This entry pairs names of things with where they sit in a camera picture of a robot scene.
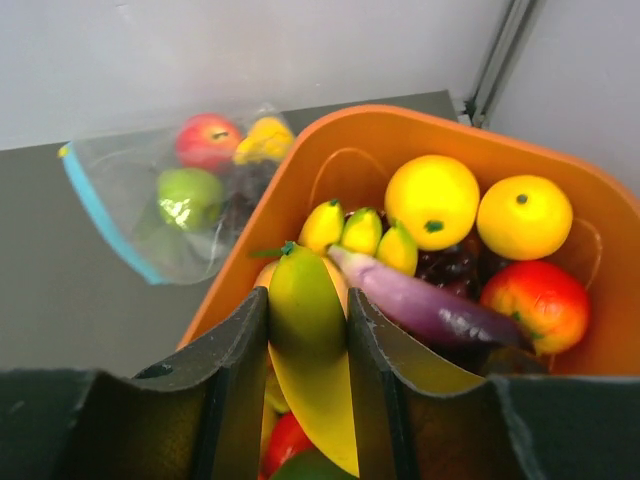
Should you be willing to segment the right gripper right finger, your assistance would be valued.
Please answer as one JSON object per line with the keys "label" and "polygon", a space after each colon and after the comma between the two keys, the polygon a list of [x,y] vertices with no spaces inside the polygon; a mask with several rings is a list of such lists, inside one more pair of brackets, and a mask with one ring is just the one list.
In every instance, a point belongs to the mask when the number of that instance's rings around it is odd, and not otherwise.
{"label": "right gripper right finger", "polygon": [[363,479],[522,479],[494,386],[348,293],[348,356]]}

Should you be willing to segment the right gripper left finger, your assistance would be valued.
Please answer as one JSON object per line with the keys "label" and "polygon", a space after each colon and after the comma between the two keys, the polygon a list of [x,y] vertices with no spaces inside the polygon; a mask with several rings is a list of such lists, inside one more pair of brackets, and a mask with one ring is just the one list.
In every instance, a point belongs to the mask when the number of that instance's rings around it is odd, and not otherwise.
{"label": "right gripper left finger", "polygon": [[65,449],[65,478],[257,478],[267,313],[258,287],[134,378],[97,373]]}

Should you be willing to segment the fake yellow banana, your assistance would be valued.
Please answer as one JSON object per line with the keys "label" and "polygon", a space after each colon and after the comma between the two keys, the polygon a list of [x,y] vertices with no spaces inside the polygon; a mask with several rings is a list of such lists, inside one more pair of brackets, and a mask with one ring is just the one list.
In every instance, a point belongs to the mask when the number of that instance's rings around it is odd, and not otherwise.
{"label": "fake yellow banana", "polygon": [[323,259],[286,242],[268,306],[269,352],[290,410],[329,460],[359,477],[347,322]]}

